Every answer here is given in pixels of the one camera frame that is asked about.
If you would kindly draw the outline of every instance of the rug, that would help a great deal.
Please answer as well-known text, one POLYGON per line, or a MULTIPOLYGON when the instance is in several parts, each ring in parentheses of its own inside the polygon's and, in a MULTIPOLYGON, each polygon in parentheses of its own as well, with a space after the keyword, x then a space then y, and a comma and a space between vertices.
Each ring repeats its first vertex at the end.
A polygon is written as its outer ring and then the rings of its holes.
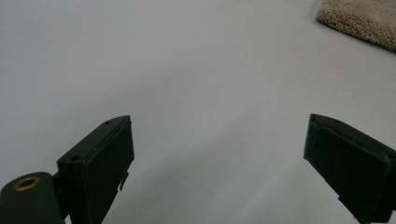
POLYGON ((396 52, 396 0, 324 0, 317 19, 396 52))

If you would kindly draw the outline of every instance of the dark green plastic part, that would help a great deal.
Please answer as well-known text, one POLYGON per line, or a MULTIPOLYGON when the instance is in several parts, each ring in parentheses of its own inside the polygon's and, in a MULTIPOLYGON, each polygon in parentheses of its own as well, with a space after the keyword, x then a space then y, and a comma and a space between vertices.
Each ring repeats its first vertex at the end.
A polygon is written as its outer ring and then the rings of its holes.
POLYGON ((108 120, 58 160, 54 176, 33 173, 8 183, 0 194, 1 224, 99 224, 134 160, 131 120, 108 120))
POLYGON ((337 119, 313 114, 304 158, 359 223, 389 222, 396 202, 393 149, 337 119))

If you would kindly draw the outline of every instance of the hole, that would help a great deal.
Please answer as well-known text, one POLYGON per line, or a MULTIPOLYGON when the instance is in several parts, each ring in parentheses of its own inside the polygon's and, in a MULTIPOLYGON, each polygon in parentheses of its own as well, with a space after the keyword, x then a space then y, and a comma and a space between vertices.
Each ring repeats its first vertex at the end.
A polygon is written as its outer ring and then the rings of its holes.
POLYGON ((26 178, 18 181, 14 185, 14 189, 17 191, 27 190, 27 189, 30 189, 30 188, 36 186, 38 184, 38 182, 40 182, 40 177, 29 176, 29 177, 26 177, 26 178))
POLYGON ((74 156, 70 157, 70 161, 79 161, 79 159, 81 159, 81 157, 79 155, 74 155, 74 156))

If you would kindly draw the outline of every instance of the white floor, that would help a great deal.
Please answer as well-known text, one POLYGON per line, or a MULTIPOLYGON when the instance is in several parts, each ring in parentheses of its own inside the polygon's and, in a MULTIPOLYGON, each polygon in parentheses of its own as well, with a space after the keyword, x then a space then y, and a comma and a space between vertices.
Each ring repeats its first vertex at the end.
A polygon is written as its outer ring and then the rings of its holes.
POLYGON ((320 4, 2 1, 0 187, 129 114, 105 223, 358 223, 303 160, 308 118, 396 148, 396 54, 320 25, 320 4))

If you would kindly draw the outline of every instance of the brass grommet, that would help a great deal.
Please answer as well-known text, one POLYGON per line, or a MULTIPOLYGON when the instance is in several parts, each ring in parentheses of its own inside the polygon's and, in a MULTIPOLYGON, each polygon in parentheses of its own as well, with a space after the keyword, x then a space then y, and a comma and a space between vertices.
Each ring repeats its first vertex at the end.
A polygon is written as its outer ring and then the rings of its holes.
POLYGON ((40 177, 38 176, 28 176, 20 181, 18 181, 14 185, 14 189, 17 191, 24 191, 27 189, 31 189, 32 187, 36 186, 40 182, 40 177))

